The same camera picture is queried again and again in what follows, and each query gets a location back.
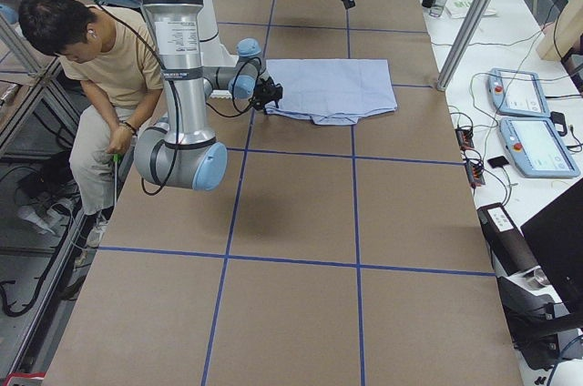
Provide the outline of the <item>blue striped button shirt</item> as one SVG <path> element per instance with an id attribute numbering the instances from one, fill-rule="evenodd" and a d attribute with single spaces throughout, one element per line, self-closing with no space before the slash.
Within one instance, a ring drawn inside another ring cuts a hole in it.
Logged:
<path id="1" fill-rule="evenodd" d="M 383 59 L 272 59 L 267 69 L 283 87 L 282 99 L 265 107 L 268 115 L 351 126 L 398 108 Z"/>

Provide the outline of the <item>seated person beige shirt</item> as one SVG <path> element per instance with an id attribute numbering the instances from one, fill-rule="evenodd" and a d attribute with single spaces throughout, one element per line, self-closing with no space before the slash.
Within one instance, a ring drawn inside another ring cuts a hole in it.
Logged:
<path id="1" fill-rule="evenodd" d="M 163 92 L 146 22 L 137 11 L 101 9 L 77 0 L 22 0 L 18 23 L 30 45 L 58 58 L 90 102 L 80 116 L 69 164 L 83 210 L 94 226 L 87 245 L 106 231 L 115 200 L 112 158 L 125 154 Z"/>

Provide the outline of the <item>upper teach pendant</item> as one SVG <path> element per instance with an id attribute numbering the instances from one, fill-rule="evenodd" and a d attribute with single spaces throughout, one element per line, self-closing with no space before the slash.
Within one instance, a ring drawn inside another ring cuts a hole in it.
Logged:
<path id="1" fill-rule="evenodd" d="M 486 88 L 501 115 L 550 118 L 537 73 L 494 67 L 487 74 Z"/>

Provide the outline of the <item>teach pendant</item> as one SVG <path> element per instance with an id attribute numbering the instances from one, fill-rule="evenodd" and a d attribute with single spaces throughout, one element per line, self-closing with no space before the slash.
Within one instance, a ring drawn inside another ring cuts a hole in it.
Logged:
<path id="1" fill-rule="evenodd" d="M 486 88 L 501 115 L 550 118 L 537 73 L 494 67 L 487 74 Z"/>
<path id="2" fill-rule="evenodd" d="M 580 170 L 554 124 L 542 117 L 502 117 L 499 132 L 525 178 L 576 178 Z"/>

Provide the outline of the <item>lower teach pendant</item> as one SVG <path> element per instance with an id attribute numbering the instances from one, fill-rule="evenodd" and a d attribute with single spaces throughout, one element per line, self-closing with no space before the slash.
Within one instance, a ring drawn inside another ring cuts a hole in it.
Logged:
<path id="1" fill-rule="evenodd" d="M 499 132 L 525 178 L 576 178 L 580 170 L 554 124 L 542 117 L 502 117 Z"/>

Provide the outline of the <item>black monitor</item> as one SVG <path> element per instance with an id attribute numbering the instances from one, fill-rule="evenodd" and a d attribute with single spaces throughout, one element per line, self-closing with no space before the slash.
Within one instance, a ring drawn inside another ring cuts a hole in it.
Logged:
<path id="1" fill-rule="evenodd" d="M 582 182 L 525 222 L 527 245 L 571 312 L 582 310 Z"/>

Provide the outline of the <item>green handled grabber tool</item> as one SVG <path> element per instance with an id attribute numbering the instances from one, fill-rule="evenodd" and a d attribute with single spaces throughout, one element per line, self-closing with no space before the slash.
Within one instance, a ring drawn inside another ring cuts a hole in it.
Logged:
<path id="1" fill-rule="evenodd" d="M 111 212 L 109 214 L 110 217 L 113 216 L 113 212 L 118 204 L 118 187 L 119 187 L 119 164 L 122 160 L 122 156 L 119 154 L 114 154 L 112 156 L 112 163 L 113 163 L 113 206 L 111 207 Z"/>

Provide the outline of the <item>aluminium frame post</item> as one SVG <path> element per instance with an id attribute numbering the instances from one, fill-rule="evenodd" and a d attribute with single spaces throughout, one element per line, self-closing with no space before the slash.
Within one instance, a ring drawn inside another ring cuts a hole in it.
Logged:
<path id="1" fill-rule="evenodd" d="M 470 5 L 436 80 L 435 88 L 438 91 L 446 91 L 490 1 L 473 0 Z"/>

